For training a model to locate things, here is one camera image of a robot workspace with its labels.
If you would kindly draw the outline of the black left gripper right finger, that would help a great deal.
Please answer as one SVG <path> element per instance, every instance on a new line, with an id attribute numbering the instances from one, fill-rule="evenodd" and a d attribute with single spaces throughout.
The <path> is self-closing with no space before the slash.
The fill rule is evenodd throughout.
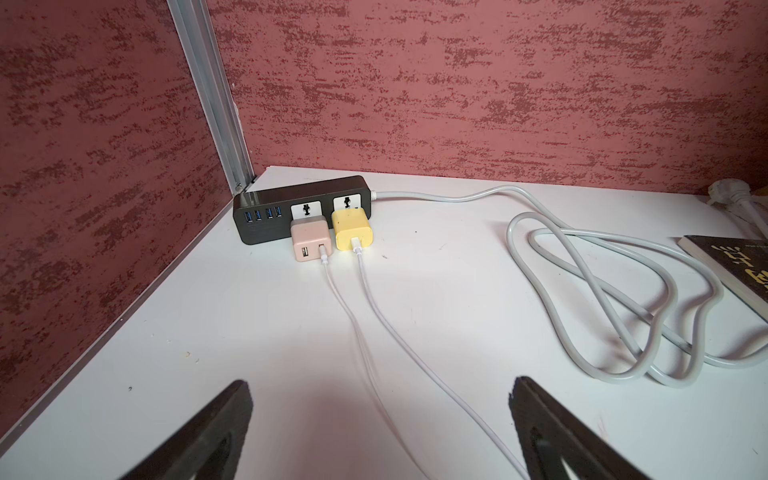
<path id="1" fill-rule="evenodd" d="M 515 379 L 508 405 L 531 479 L 645 479 L 532 378 Z"/>

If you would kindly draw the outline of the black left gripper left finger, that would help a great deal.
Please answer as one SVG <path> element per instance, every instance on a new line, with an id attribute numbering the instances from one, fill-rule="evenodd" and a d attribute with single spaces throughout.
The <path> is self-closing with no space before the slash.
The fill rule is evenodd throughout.
<path id="1" fill-rule="evenodd" d="M 125 479 L 232 479 L 244 447 L 253 401 L 236 380 L 155 449 Z"/>

